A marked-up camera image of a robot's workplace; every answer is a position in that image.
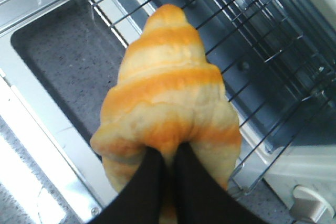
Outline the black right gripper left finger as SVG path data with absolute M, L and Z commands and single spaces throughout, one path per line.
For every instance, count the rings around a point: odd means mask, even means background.
M 159 223 L 164 176 L 162 155 L 148 147 L 132 179 L 92 223 Z

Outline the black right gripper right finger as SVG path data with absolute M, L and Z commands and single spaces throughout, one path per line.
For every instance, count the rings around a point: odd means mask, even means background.
M 189 143 L 174 159 L 178 223 L 260 223 L 212 179 Z

